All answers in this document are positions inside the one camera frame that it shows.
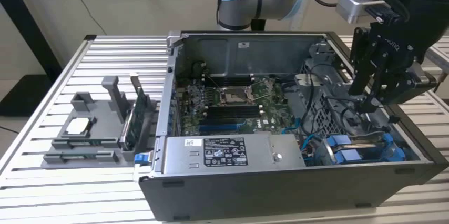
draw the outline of aluminum rail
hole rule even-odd
[[[343,39],[351,46],[351,37]],[[449,58],[449,38],[444,38],[434,49],[444,51]],[[127,97],[135,98],[128,76],[137,72],[145,92],[159,99],[165,63],[163,36],[99,36],[95,41],[83,42],[0,161],[0,223],[159,223],[133,182],[133,168],[43,170],[40,165],[51,139],[72,110],[73,93],[89,91],[93,99],[108,99],[101,78],[119,75],[120,90],[127,92]],[[428,92],[401,107],[449,158],[448,105]],[[449,170],[425,185],[404,188],[377,208],[197,223],[280,222],[449,223]]]

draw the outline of blue latch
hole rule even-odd
[[[135,155],[135,164],[148,165],[149,164],[149,153],[139,153]]]

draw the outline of circuit board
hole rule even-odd
[[[183,136],[281,134],[285,128],[295,127],[296,120],[275,78],[253,77],[248,86],[220,86],[224,81],[212,78],[211,82],[213,86],[193,79],[177,88]]]

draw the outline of floor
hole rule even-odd
[[[0,100],[4,98],[4,96],[8,94],[9,90],[17,83],[17,80],[0,80]],[[15,131],[20,131],[23,126],[25,125],[28,121],[27,117],[4,117],[0,116],[0,126],[9,128]],[[15,140],[17,134],[13,132],[9,132],[4,129],[0,129],[0,158],[3,154],[7,152],[7,149]]]

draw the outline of wall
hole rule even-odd
[[[16,80],[44,70],[0,4],[0,80]]]
[[[80,0],[24,0],[60,61],[68,62],[87,34],[101,34]],[[84,0],[108,35],[164,35],[215,30],[217,0]],[[287,30],[289,22],[272,21]]]

